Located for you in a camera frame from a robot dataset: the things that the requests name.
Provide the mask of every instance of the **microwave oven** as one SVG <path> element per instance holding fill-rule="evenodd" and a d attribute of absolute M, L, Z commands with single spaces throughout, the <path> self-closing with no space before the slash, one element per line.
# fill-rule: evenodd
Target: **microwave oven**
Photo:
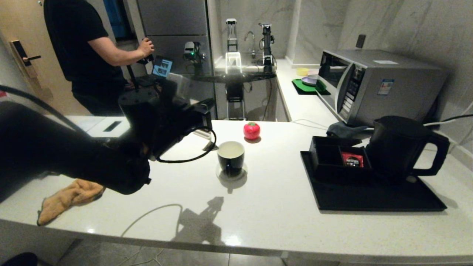
<path fill-rule="evenodd" d="M 447 71 L 381 50 L 324 50 L 317 93 L 350 126 L 398 115 L 422 122 L 447 78 Z"/>

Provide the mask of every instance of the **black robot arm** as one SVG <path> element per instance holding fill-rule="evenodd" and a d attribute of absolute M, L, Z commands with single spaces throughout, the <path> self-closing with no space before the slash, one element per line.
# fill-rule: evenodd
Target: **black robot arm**
<path fill-rule="evenodd" d="M 0 202 L 45 171 L 97 182 L 122 194 L 134 193 L 151 181 L 148 159 L 158 159 L 197 128 L 212 131 L 213 101 L 189 105 L 172 95 L 160 97 L 152 89 L 142 89 L 123 94 L 119 102 L 130 130 L 103 144 L 38 98 L 2 85 L 0 90 L 34 101 L 69 126 L 21 104 L 0 102 Z"/>

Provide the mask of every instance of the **door handle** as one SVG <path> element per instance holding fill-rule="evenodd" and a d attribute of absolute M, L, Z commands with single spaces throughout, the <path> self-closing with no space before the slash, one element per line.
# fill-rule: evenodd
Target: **door handle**
<path fill-rule="evenodd" d="M 11 44 L 11 48 L 12 48 L 14 54 L 16 54 L 19 62 L 23 63 L 24 70 L 27 72 L 28 76 L 30 78 L 36 78 L 38 76 L 38 74 L 36 73 L 35 68 L 31 64 L 31 60 L 41 58 L 41 56 L 37 55 L 37 56 L 33 56 L 33 57 L 28 57 L 28 55 L 26 54 L 26 52 L 25 52 L 25 50 L 24 50 L 24 48 L 21 45 L 19 40 L 11 41 L 10 44 Z"/>
<path fill-rule="evenodd" d="M 31 60 L 38 59 L 38 58 L 41 58 L 41 56 L 37 55 L 37 56 L 32 56 L 32 57 L 23 57 L 22 59 L 23 59 L 23 62 L 26 63 L 26 62 L 29 62 Z"/>

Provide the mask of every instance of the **microwave control panel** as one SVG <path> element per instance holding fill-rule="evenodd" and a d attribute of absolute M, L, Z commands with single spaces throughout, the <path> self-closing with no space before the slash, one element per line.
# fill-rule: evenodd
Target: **microwave control panel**
<path fill-rule="evenodd" d="M 359 86 L 361 81 L 363 80 L 363 76 L 365 75 L 365 69 L 361 66 L 355 65 L 355 69 L 353 70 L 350 81 L 347 84 L 346 94 L 343 99 L 342 109 L 339 115 L 343 119 L 348 119 L 350 115 L 350 110 L 353 106 L 353 102 L 356 99 L 356 95 L 358 94 Z"/>

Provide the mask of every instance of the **cloth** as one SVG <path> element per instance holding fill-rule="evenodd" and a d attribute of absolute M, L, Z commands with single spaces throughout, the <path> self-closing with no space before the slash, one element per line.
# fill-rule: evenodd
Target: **cloth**
<path fill-rule="evenodd" d="M 344 122 L 336 122 L 331 124 L 327 129 L 328 136 L 335 136 L 344 139 L 350 139 L 356 134 L 361 133 L 367 129 L 367 126 L 349 127 Z"/>
<path fill-rule="evenodd" d="M 296 88 L 296 91 L 297 91 L 298 94 L 317 95 L 317 92 L 318 92 L 321 95 L 330 95 L 330 92 L 328 92 L 325 88 L 322 88 L 318 84 L 315 85 L 315 86 L 308 86 L 308 85 L 302 83 L 301 79 L 292 80 L 292 84 Z"/>
<path fill-rule="evenodd" d="M 43 200 L 36 224 L 46 225 L 71 206 L 87 204 L 100 198 L 104 191 L 102 185 L 76 179 L 66 188 Z"/>

